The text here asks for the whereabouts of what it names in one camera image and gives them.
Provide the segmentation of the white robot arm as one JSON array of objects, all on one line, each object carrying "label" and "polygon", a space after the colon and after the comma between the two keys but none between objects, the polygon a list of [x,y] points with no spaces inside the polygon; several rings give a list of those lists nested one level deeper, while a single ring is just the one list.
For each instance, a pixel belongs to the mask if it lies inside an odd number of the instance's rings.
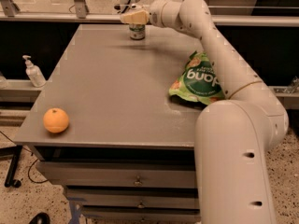
[{"label": "white robot arm", "polygon": [[224,99],[195,126],[195,169],[201,224],[277,224],[265,153],[284,139],[288,114],[276,95],[216,28],[204,0],[156,0],[121,14],[198,38]]}]

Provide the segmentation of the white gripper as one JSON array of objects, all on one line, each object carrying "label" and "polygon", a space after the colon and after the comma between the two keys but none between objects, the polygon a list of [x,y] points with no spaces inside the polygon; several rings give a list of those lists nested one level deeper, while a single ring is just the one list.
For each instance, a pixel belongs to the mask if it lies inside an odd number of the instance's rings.
[{"label": "white gripper", "polygon": [[163,11],[167,3],[167,0],[155,0],[149,6],[149,13],[144,9],[131,11],[121,14],[120,20],[127,24],[147,24],[150,21],[152,25],[164,28]]}]

